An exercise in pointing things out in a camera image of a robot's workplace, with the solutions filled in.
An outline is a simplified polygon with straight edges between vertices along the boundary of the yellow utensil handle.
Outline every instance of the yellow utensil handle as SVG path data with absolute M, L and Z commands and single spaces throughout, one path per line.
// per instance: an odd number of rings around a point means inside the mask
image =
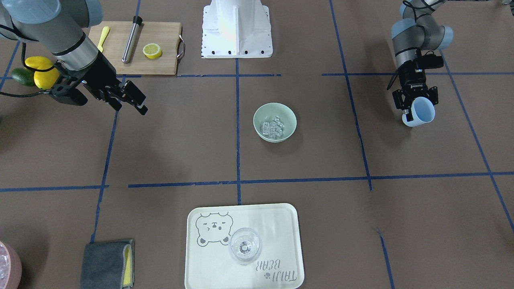
M 102 29 L 102 35 L 100 36 L 100 42 L 98 42 L 99 47 L 101 47 L 103 45 L 105 38 L 107 38 L 107 34 L 109 34 L 110 30 L 111 30 L 111 28 L 109 28 L 109 26 L 105 26 Z

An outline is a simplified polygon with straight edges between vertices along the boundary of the gray towel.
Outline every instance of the gray towel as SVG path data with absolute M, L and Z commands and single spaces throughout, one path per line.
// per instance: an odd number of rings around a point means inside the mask
M 82 261 L 80 289 L 122 289 L 125 274 L 125 249 L 132 251 L 134 263 L 134 240 L 87 244 Z M 133 282 L 125 287 L 132 287 Z

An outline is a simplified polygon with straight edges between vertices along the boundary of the white mounting plate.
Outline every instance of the white mounting plate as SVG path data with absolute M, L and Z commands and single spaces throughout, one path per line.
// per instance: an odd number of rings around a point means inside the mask
M 225 224 L 221 230 L 202 227 L 214 222 Z M 249 265 L 238 264 L 227 244 L 240 228 L 252 228 L 261 238 L 260 255 Z M 205 207 L 189 213 L 186 289 L 295 289 L 304 280 L 302 258 L 298 214 L 290 204 Z
M 202 58 L 273 55 L 269 8 L 260 0 L 213 0 L 204 7 Z

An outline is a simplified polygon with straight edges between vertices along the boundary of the cartoon bear face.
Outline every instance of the cartoon bear face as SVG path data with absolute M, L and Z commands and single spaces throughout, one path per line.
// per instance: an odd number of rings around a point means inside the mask
M 196 219 L 198 229 L 198 239 L 196 242 L 200 247 L 205 247 L 209 243 L 220 242 L 224 246 L 230 242 L 230 228 L 233 219 L 228 214 L 210 213 L 207 216 L 201 214 Z

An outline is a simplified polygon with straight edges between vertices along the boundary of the metal muddler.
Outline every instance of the metal muddler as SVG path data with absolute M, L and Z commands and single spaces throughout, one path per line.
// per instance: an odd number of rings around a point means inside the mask
M 123 57 L 121 61 L 123 63 L 130 63 L 132 61 L 132 56 L 134 55 L 134 47 L 136 42 L 137 33 L 140 31 L 141 24 L 143 23 L 143 19 L 139 16 L 134 16 L 134 20 L 132 21 L 132 31 L 128 36 L 127 46 L 125 46 L 125 52 L 123 52 Z

